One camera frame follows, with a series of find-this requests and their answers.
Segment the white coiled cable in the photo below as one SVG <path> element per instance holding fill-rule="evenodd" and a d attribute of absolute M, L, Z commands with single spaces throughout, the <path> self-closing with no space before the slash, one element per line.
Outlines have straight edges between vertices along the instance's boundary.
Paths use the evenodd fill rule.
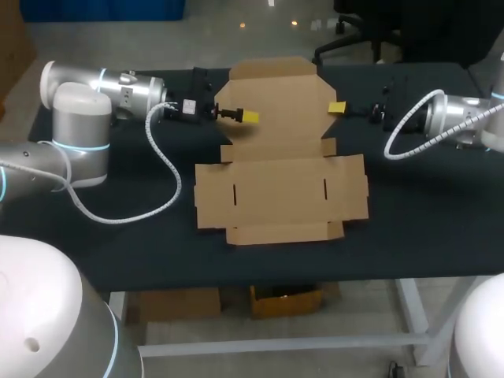
<path fill-rule="evenodd" d="M 72 198 L 73 203 L 79 209 L 86 217 L 92 219 L 93 221 L 96 221 L 98 223 L 103 223 L 103 224 L 125 224 L 125 223 L 131 223 L 131 222 L 136 222 L 140 221 L 142 219 L 146 219 L 148 217 L 152 217 L 153 215 L 159 214 L 161 211 L 168 209 L 180 196 L 180 192 L 182 191 L 182 179 L 180 178 L 179 172 L 176 170 L 175 166 L 172 164 L 172 162 L 161 152 L 159 149 L 158 145 L 154 141 L 154 138 L 152 136 L 152 133 L 150 132 L 150 122 L 152 119 L 152 116 L 160 109 L 163 108 L 169 108 L 169 109 L 175 109 L 172 106 L 171 102 L 163 102 L 161 104 L 157 104 L 154 106 L 150 112 L 147 114 L 146 120 L 145 120 L 145 133 L 147 136 L 147 140 L 149 141 L 149 144 L 152 146 L 152 149 L 154 152 L 158 155 L 158 157 L 170 168 L 172 171 L 173 175 L 175 176 L 176 179 L 176 190 L 175 194 L 167 201 L 164 205 L 158 207 L 157 209 L 154 209 L 148 213 L 144 213 L 142 215 L 137 215 L 136 217 L 130 217 L 130 218 L 124 218 L 124 219 L 106 219 L 99 217 L 97 215 L 94 215 L 91 211 L 89 211 L 86 206 L 80 201 L 79 196 L 73 189 L 71 185 L 71 178 L 72 178 L 72 171 L 71 171 L 71 165 L 70 165 L 70 160 L 67 156 L 67 154 L 58 146 L 54 145 L 52 142 L 47 142 L 43 141 L 45 144 L 50 144 L 54 148 L 57 148 L 58 151 L 63 152 L 62 156 L 65 160 L 65 164 L 67 167 L 67 177 L 62 177 L 59 175 L 55 175 L 50 172 L 45 172 L 41 171 L 39 169 L 34 169 L 34 168 L 29 168 L 23 165 L 17 165 L 17 164 L 12 164 L 7 161 L 2 161 L 0 160 L 0 166 L 4 168 L 10 168 L 10 169 L 16 169 L 18 171 L 30 173 L 34 176 L 40 176 L 40 177 L 45 177 L 47 179 L 51 179 L 54 181 L 57 181 L 58 183 L 61 183 L 63 187 L 69 192 L 70 197 Z"/>
<path fill-rule="evenodd" d="M 427 150 L 428 148 L 435 146 L 439 142 L 443 141 L 444 139 L 448 138 L 449 136 L 452 136 L 453 134 L 457 134 L 458 132 L 461 132 L 468 128 L 471 124 L 474 124 L 480 120 L 483 120 L 486 117 L 489 117 L 492 114 L 495 114 L 497 112 L 500 112 L 501 110 L 504 109 L 504 103 L 499 104 L 497 106 L 494 106 L 493 108 L 490 108 L 489 110 L 478 114 L 477 116 L 474 116 L 473 118 L 469 118 L 468 120 L 465 120 L 464 122 L 461 122 L 457 126 L 454 126 L 452 128 L 449 128 L 445 132 L 442 132 L 441 134 L 437 135 L 436 137 L 428 140 L 421 146 L 418 146 L 417 148 L 413 148 L 412 150 L 408 152 L 404 152 L 402 154 L 391 154 L 390 150 L 392 147 L 392 143 L 395 140 L 395 137 L 398 135 L 398 133 L 401 131 L 402 127 L 406 124 L 406 122 L 421 108 L 428 100 L 433 98 L 436 95 L 445 95 L 444 91 L 441 89 L 436 89 L 429 94 L 427 94 L 425 97 L 423 97 L 411 110 L 406 113 L 406 115 L 399 121 L 397 126 L 395 127 L 394 131 L 392 132 L 390 138 L 387 141 L 387 144 L 385 145 L 384 149 L 384 156 L 388 160 L 402 160 L 406 158 L 411 158 L 412 156 L 415 156 L 416 154 L 419 154 L 420 152 L 423 152 Z"/>

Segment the black table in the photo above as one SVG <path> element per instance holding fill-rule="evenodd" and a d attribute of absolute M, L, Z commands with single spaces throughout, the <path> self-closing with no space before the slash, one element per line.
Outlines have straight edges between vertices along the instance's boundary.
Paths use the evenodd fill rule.
<path fill-rule="evenodd" d="M 149 73 L 174 90 L 190 79 L 189 71 Z M 453 95 L 480 95 L 469 74 L 450 64 L 334 66 L 320 75 L 339 99 L 355 105 L 376 101 L 383 85 L 404 76 L 417 99 L 438 87 Z M 228 70 L 211 70 L 210 77 L 218 91 Z M 50 112 L 41 109 L 30 139 L 50 139 L 50 125 Z M 226 139 L 212 125 L 164 122 L 153 134 L 183 177 L 183 194 L 171 209 L 109 226 L 88 220 L 66 193 L 38 195 L 7 204 L 0 232 L 54 245 L 100 291 L 504 271 L 504 156 L 497 153 L 437 146 L 405 161 L 386 161 L 388 135 L 379 126 L 341 120 L 327 135 L 338 138 L 340 155 L 365 155 L 370 219 L 346 224 L 346 237 L 328 243 L 234 247 L 222 230 L 197 230 L 193 199 L 194 164 L 218 162 Z M 398 150 L 421 141 L 405 135 Z M 129 217 L 172 195 L 175 180 L 150 149 L 142 124 L 119 122 L 111 143 L 108 180 L 79 191 L 91 211 Z"/>

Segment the cardboard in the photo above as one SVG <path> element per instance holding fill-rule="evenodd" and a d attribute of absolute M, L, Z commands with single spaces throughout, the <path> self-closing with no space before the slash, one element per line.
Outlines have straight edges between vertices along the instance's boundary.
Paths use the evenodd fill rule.
<path fill-rule="evenodd" d="M 35 48 L 28 38 L 19 10 L 19 0 L 0 1 L 0 102 L 30 64 Z"/>
<path fill-rule="evenodd" d="M 224 109 L 260 114 L 258 124 L 220 124 L 232 145 L 223 163 L 196 165 L 199 228 L 226 228 L 235 245 L 337 239 L 343 221 L 368 218 L 362 155 L 334 157 L 321 139 L 335 90 L 301 57 L 250 60 L 216 96 Z"/>
<path fill-rule="evenodd" d="M 218 317 L 221 314 L 219 289 L 141 291 L 138 312 L 140 323 Z"/>
<path fill-rule="evenodd" d="M 316 313 L 321 305 L 322 290 L 315 285 L 278 287 L 271 290 L 250 287 L 250 307 L 254 319 L 294 317 Z"/>

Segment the gray floor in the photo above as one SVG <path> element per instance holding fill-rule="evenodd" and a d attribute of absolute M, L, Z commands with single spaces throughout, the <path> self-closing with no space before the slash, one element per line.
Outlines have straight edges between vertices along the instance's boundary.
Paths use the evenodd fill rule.
<path fill-rule="evenodd" d="M 189 69 L 230 66 L 246 57 L 301 55 L 335 38 L 332 0 L 188 0 L 184 20 L 171 23 L 31 24 L 39 57 L 6 101 L 0 139 L 22 140 L 39 107 L 39 75 L 46 62 L 64 60 L 115 69 Z M 488 59 L 472 68 L 489 87 L 504 41 Z M 384 47 L 393 61 L 396 51 Z M 367 44 L 342 49 L 326 62 L 353 64 L 371 61 Z M 454 279 L 418 280 L 431 317 Z M 393 332 L 403 328 L 397 295 L 387 281 L 346 282 L 342 298 L 331 298 L 309 317 L 252 321 L 247 311 L 233 308 L 211 321 L 152 324 L 148 343 L 259 339 L 302 335 L 345 335 Z M 409 377 L 444 377 L 446 361 L 432 368 L 414 368 L 408 348 L 306 351 L 156 358 L 146 361 L 146 378 L 177 377 L 359 377 L 381 378 L 387 363 L 408 365 Z"/>

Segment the metal table frame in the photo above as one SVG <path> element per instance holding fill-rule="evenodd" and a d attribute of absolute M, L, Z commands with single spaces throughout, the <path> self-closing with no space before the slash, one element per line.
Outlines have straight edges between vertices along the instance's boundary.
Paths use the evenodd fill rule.
<path fill-rule="evenodd" d="M 274 350 L 411 345 L 413 346 L 413 354 L 417 365 L 430 366 L 440 359 L 450 342 L 461 304 L 482 280 L 481 277 L 476 276 L 458 279 L 432 324 L 428 323 L 425 316 L 424 306 L 415 279 L 396 280 L 402 311 L 409 329 L 407 333 L 145 345 L 140 346 L 139 350 L 143 358 L 152 358 Z M 115 292 L 110 295 L 109 306 L 119 319 L 125 316 L 127 300 L 128 295 L 125 292 Z"/>

